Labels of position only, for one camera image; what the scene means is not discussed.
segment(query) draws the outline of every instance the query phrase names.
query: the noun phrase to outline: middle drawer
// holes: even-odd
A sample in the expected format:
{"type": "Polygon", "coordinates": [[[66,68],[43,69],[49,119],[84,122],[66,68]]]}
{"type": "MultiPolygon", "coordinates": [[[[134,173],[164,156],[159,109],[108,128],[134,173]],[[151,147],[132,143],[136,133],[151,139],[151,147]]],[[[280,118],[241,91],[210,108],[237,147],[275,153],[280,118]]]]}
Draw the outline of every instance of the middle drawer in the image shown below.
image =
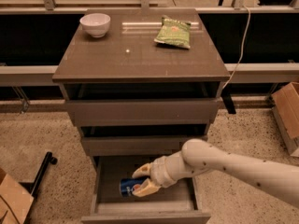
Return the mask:
{"type": "Polygon", "coordinates": [[[212,123],[217,99],[68,101],[75,126],[212,123]]]}

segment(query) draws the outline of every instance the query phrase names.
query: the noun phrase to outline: drawer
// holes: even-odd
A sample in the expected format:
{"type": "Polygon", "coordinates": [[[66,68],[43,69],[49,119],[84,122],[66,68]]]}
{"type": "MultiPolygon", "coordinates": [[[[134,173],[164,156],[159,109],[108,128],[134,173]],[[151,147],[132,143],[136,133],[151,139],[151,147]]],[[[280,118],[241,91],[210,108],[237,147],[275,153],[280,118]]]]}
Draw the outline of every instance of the drawer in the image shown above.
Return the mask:
{"type": "Polygon", "coordinates": [[[206,223],[210,215],[198,210],[197,188],[192,179],[180,180],[176,185],[144,198],[120,195],[120,180],[130,177],[138,166],[152,160],[148,156],[100,157],[91,214],[83,217],[82,222],[206,223]]]}
{"type": "Polygon", "coordinates": [[[191,138],[207,140],[207,136],[133,136],[82,138],[81,144],[88,156],[170,155],[191,138]]]}
{"type": "Polygon", "coordinates": [[[209,123],[216,99],[163,101],[70,101],[66,108],[75,126],[123,126],[209,123]]]}

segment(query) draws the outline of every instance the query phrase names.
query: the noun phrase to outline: cardboard box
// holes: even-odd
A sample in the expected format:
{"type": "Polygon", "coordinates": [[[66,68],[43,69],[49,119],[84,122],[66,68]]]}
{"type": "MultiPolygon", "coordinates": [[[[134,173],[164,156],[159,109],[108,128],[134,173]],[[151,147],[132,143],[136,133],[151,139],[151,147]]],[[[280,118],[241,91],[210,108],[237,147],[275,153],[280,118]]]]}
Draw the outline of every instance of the cardboard box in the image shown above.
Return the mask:
{"type": "Polygon", "coordinates": [[[283,133],[282,128],[285,129],[286,134],[282,135],[284,137],[284,141],[289,150],[289,153],[293,155],[293,153],[297,153],[295,147],[290,147],[290,140],[295,144],[299,141],[299,83],[292,82],[279,91],[276,91],[272,94],[273,100],[276,105],[275,117],[278,122],[278,126],[280,128],[281,133],[283,133]]]}
{"type": "Polygon", "coordinates": [[[0,168],[0,218],[7,215],[3,219],[3,224],[24,223],[34,198],[30,193],[12,176],[8,175],[0,168]],[[9,207],[13,210],[16,217],[13,216],[9,207]]]}

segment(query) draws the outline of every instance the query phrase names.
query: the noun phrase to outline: brown tabletop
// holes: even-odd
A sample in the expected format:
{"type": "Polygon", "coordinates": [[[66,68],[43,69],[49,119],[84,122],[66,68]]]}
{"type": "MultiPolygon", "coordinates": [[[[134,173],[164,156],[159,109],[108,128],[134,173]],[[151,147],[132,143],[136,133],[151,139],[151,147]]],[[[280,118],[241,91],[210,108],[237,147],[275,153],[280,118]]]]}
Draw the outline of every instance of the brown tabletop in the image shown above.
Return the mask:
{"type": "Polygon", "coordinates": [[[224,63],[195,9],[89,10],[111,17],[104,37],[92,38],[81,25],[62,58],[54,82],[225,81],[224,63]],[[191,21],[190,49],[160,45],[154,38],[162,16],[191,21]]]}

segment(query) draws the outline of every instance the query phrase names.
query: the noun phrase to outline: green chip bag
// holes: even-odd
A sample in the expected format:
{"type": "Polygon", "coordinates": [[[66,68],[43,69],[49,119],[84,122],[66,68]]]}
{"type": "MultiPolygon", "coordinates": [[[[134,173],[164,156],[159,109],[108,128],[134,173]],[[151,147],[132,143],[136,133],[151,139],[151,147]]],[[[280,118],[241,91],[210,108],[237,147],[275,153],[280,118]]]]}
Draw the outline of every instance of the green chip bag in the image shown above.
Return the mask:
{"type": "Polygon", "coordinates": [[[159,34],[154,39],[155,42],[185,49],[190,48],[190,22],[173,20],[163,16],[162,25],[159,34]]]}

